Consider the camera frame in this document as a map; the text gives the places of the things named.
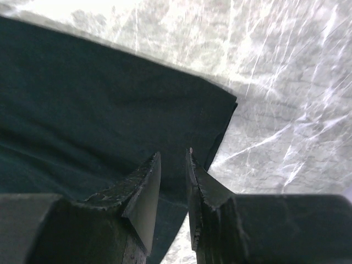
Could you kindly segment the black t shirt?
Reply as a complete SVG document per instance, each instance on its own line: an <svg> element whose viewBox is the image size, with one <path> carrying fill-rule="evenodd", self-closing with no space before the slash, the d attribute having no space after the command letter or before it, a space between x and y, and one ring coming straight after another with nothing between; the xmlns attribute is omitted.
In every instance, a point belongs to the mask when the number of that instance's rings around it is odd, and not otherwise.
<svg viewBox="0 0 352 264"><path fill-rule="evenodd" d="M236 97L182 71L83 38L1 18L1 192L75 200L161 154L148 263L187 213L185 153L209 168Z"/></svg>

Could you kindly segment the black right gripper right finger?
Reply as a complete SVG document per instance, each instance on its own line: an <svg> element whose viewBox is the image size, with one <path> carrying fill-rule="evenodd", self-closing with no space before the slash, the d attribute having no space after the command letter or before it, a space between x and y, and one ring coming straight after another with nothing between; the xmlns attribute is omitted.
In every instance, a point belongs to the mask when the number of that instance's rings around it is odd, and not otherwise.
<svg viewBox="0 0 352 264"><path fill-rule="evenodd" d="M351 263L342 195L236 194L186 153L191 247L198 263Z"/></svg>

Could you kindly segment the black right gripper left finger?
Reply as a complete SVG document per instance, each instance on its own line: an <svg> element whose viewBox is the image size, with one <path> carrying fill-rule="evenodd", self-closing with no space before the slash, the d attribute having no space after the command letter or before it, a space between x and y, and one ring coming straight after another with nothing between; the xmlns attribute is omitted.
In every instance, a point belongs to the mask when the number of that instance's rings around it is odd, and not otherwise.
<svg viewBox="0 0 352 264"><path fill-rule="evenodd" d="M161 156L84 201L1 195L1 263L145 263L152 251Z"/></svg>

